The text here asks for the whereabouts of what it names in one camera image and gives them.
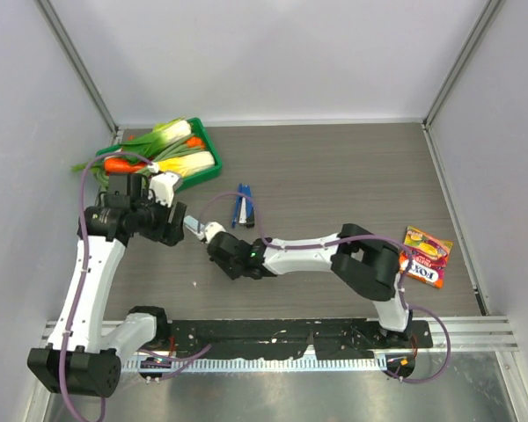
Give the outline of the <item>dark blue stapler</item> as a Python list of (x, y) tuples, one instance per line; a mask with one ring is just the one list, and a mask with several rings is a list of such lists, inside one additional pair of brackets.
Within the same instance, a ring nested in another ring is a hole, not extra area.
[(255, 225), (251, 187), (239, 184), (237, 192), (239, 196), (237, 196), (235, 201), (231, 226), (233, 228), (244, 226), (251, 229)]

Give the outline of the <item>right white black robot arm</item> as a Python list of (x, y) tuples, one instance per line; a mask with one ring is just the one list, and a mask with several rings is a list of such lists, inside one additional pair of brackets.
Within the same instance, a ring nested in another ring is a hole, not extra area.
[(398, 347), (410, 339), (412, 314), (400, 291), (400, 250), (391, 240), (351, 223), (338, 233), (316, 239), (264, 237), (250, 244), (217, 222), (200, 230), (197, 237), (207, 245), (210, 260), (231, 279), (331, 273), (373, 303), (385, 344)]

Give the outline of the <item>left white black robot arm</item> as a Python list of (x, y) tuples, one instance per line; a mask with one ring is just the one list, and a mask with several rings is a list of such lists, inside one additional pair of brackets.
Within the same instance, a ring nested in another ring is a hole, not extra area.
[(50, 392), (108, 398), (122, 364), (147, 346), (163, 349), (170, 338), (165, 310), (140, 305), (122, 323), (102, 332), (106, 303), (129, 240), (142, 236), (174, 246), (184, 237), (187, 207), (175, 202), (179, 174), (153, 178), (117, 173), (97, 206), (84, 211), (77, 231), (77, 261), (61, 315), (45, 346), (33, 348), (27, 366)]

